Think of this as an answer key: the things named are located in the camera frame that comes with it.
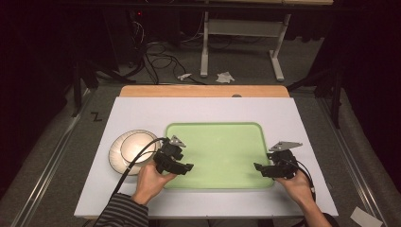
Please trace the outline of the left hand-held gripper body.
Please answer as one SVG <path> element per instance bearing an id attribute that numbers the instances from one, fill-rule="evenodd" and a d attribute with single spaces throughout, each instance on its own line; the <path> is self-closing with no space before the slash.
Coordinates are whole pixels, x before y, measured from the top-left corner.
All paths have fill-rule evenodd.
<path id="1" fill-rule="evenodd" d="M 166 138 L 163 145 L 153 156 L 156 170 L 163 173 L 165 169 L 172 168 L 174 163 L 179 163 L 183 158 L 182 148 L 185 148 L 185 144 L 177 136 L 173 135 L 171 138 Z"/>

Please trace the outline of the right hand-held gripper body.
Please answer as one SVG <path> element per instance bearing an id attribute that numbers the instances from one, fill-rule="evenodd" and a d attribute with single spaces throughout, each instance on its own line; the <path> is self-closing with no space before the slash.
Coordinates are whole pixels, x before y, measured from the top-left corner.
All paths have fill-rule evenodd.
<path id="1" fill-rule="evenodd" d="M 276 171 L 278 178 L 293 178 L 299 166 L 291 149 L 301 145 L 302 143 L 299 142 L 280 141 L 272 146 L 267 154 L 268 159 L 273 162 L 273 168 L 270 171 Z"/>

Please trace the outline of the person's left hand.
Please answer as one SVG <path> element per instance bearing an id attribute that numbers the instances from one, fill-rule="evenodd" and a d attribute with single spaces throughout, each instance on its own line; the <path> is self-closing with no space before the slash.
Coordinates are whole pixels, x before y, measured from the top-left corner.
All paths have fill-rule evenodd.
<path id="1" fill-rule="evenodd" d="M 156 164 L 149 162 L 139 171 L 136 190 L 131 199 L 138 204 L 147 205 L 175 177 L 176 174 L 173 173 L 166 175 L 159 173 L 156 169 Z"/>

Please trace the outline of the person's right hand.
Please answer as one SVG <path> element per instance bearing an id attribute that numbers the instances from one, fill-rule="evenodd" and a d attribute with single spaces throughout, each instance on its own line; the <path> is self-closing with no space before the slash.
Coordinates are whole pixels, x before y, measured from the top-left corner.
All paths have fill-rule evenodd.
<path id="1" fill-rule="evenodd" d="M 314 202 L 308 178 L 301 170 L 298 170 L 291 179 L 275 178 L 275 181 L 286 189 L 299 206 L 307 206 Z"/>

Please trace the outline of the light green plastic tray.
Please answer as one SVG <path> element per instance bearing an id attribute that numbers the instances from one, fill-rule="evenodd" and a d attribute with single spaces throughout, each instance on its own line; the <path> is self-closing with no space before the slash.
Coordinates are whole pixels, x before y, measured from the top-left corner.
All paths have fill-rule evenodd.
<path id="1" fill-rule="evenodd" d="M 254 167 L 267 166 L 267 146 L 257 123 L 174 123 L 166 136 L 186 147 L 182 162 L 193 168 L 169 182 L 168 189 L 262 189 L 273 186 Z"/>

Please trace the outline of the white round bowl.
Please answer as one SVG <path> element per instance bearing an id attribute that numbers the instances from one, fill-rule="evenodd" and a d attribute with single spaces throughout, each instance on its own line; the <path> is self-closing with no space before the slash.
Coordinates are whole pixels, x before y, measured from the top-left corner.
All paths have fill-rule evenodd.
<path id="1" fill-rule="evenodd" d="M 133 130 L 123 133 L 113 142 L 109 150 L 111 167 L 116 172 L 123 174 L 131 161 L 154 139 L 156 139 L 156 136 L 150 131 Z M 160 147 L 160 141 L 151 144 L 135 162 L 129 172 L 129 176 L 137 175 L 140 168 L 152 159 L 154 152 Z"/>

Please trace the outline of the white table board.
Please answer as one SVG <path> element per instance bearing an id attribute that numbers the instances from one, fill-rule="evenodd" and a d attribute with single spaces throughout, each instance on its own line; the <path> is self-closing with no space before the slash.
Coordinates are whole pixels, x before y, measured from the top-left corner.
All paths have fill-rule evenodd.
<path id="1" fill-rule="evenodd" d="M 109 163 L 113 142 L 131 130 L 165 137 L 174 123 L 257 123 L 267 152 L 280 141 L 299 142 L 293 149 L 311 173 L 316 203 L 332 216 L 338 211 L 290 97 L 119 97 L 115 100 L 95 159 L 78 200 L 76 216 L 97 218 L 114 190 L 131 195 L 137 179 L 123 180 Z M 150 218 L 299 218 L 301 209 L 279 183 L 262 189 L 168 189 L 148 203 Z"/>

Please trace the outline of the wooden table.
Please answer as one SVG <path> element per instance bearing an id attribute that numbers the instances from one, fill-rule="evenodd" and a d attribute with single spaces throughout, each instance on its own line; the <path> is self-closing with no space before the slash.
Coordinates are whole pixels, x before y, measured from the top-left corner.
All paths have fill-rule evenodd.
<path id="1" fill-rule="evenodd" d="M 282 85 L 127 85 L 122 97 L 289 97 Z"/>

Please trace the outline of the black tripod stand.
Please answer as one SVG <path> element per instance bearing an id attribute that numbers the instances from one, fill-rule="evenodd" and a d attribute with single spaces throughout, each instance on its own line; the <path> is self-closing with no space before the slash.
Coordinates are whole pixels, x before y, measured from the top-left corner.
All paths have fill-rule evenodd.
<path id="1" fill-rule="evenodd" d="M 309 75 L 304 79 L 300 79 L 289 86 L 287 89 L 292 92 L 302 86 L 308 86 L 315 84 L 314 90 L 315 97 L 330 97 L 331 98 L 331 109 L 330 118 L 334 126 L 338 129 L 339 123 L 339 111 L 340 111 L 340 91 L 342 83 L 343 70 L 336 68 L 329 68 L 322 70 L 321 72 Z"/>
<path id="2" fill-rule="evenodd" d="M 73 94 L 74 94 L 74 111 L 72 116 L 76 117 L 83 108 L 83 94 L 81 91 L 81 83 L 84 82 L 85 86 L 89 90 L 97 89 L 98 80 L 96 78 L 96 73 L 101 72 L 118 82 L 126 84 L 135 84 L 135 80 L 124 78 L 123 76 L 117 74 L 115 71 L 103 67 L 93 61 L 88 60 L 78 60 L 74 66 L 74 76 L 73 76 Z"/>

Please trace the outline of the crumpled white paper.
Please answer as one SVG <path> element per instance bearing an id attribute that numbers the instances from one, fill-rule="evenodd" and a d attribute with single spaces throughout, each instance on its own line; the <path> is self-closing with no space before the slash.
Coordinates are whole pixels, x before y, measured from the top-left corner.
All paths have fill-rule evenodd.
<path id="1" fill-rule="evenodd" d="M 230 83 L 231 81 L 235 81 L 235 79 L 229 72 L 219 73 L 216 79 L 216 82 L 219 83 Z"/>

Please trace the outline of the flat white paper sheet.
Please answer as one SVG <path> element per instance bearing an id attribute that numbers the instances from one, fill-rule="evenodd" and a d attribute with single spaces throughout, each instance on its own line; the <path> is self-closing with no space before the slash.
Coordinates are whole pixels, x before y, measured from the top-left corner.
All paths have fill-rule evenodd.
<path id="1" fill-rule="evenodd" d="M 383 222 L 359 207 L 356 207 L 351 215 L 351 219 L 360 227 L 381 227 Z"/>

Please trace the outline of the metal floor rail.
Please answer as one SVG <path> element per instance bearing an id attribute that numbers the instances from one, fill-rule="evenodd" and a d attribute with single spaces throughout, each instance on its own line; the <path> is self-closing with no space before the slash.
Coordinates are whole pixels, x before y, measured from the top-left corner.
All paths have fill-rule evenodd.
<path id="1" fill-rule="evenodd" d="M 337 128 L 331 119 L 330 106 L 327 103 L 327 100 L 324 98 L 318 98 L 317 102 L 336 137 L 337 143 L 340 146 L 340 155 L 347 168 L 350 178 L 353 181 L 358 196 L 363 203 L 364 211 L 373 218 L 380 220 L 382 222 L 381 227 L 387 227 L 387 221 L 383 217 L 382 212 L 378 207 L 378 203 L 376 202 L 371 187 L 367 184 L 359 166 L 357 165 L 356 158 L 353 156 L 350 147 L 346 143 L 345 137 L 340 128 Z"/>
<path id="2" fill-rule="evenodd" d="M 16 218 L 11 223 L 10 227 L 27 227 L 30 223 L 34 213 L 37 210 L 44 194 L 50 185 L 65 153 L 65 147 L 81 118 L 82 109 L 87 106 L 87 103 L 93 96 L 91 89 L 86 89 L 83 93 L 79 93 L 82 97 L 81 106 L 74 112 L 72 118 L 69 120 L 66 130 L 63 132 L 58 144 L 56 145 L 52 155 L 50 156 L 44 171 L 42 172 L 39 180 L 35 183 L 29 197 L 27 198 L 24 206 L 17 213 Z"/>

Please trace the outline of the white metal desk frame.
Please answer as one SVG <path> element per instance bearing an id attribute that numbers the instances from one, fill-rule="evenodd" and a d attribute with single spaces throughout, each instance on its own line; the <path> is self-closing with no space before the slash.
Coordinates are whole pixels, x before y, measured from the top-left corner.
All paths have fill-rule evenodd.
<path id="1" fill-rule="evenodd" d="M 280 22 L 263 22 L 249 20 L 231 20 L 231 19 L 210 19 L 209 13 L 203 13 L 203 38 L 202 51 L 200 58 L 200 76 L 208 77 L 209 63 L 209 36 L 210 35 L 227 35 L 227 36 L 248 36 L 275 38 L 276 46 L 269 51 L 270 62 L 277 81 L 284 81 L 285 77 L 282 72 L 278 55 L 281 50 L 282 43 L 287 33 L 291 15 L 286 14 Z"/>

